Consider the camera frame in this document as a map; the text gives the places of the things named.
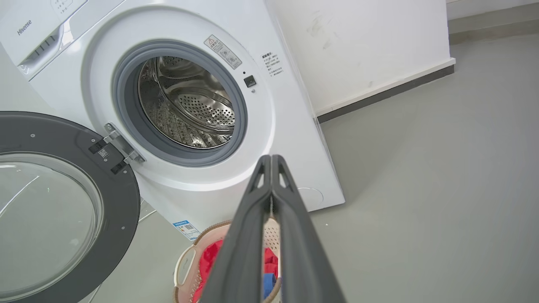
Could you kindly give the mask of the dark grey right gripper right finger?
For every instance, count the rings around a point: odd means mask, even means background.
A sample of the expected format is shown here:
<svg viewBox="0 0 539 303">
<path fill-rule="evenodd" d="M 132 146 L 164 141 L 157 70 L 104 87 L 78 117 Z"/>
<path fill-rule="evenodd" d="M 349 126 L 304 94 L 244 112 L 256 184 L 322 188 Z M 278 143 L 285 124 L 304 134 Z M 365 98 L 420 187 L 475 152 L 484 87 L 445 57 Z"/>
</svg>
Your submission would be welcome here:
<svg viewBox="0 0 539 303">
<path fill-rule="evenodd" d="M 289 167 L 280 155 L 272 156 L 272 196 L 281 232 L 283 302 L 344 303 L 329 258 Z"/>
</svg>

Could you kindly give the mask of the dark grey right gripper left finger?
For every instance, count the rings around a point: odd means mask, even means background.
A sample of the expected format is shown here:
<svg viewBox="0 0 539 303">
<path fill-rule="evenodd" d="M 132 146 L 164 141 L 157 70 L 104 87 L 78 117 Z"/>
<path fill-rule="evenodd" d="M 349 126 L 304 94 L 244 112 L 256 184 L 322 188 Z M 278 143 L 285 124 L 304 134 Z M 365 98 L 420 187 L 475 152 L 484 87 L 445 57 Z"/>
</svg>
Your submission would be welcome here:
<svg viewBox="0 0 539 303">
<path fill-rule="evenodd" d="M 260 157 L 206 281 L 202 303 L 263 300 L 264 225 L 271 213 L 271 157 Z"/>
</svg>

